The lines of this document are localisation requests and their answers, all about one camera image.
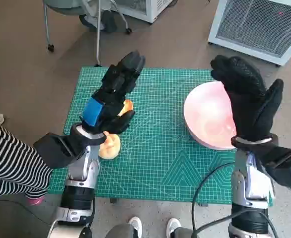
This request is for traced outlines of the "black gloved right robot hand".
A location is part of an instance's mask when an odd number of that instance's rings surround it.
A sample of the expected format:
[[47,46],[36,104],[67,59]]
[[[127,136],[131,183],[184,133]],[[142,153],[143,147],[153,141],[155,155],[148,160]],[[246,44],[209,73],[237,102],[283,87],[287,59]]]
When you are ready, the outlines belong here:
[[241,57],[216,56],[211,76],[221,82],[231,102],[236,136],[247,141],[271,137],[274,116],[283,98],[284,82],[265,87],[259,70]]

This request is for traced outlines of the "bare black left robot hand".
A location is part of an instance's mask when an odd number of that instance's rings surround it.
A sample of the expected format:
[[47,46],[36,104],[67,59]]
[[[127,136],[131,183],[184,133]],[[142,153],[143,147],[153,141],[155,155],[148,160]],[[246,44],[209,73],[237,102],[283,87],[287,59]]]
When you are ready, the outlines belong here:
[[129,127],[135,112],[129,110],[123,115],[119,113],[124,107],[126,94],[135,88],[145,61],[138,51],[132,51],[117,65],[109,66],[101,80],[101,87],[92,94],[83,110],[81,123],[85,131],[92,134],[104,131],[121,134]]

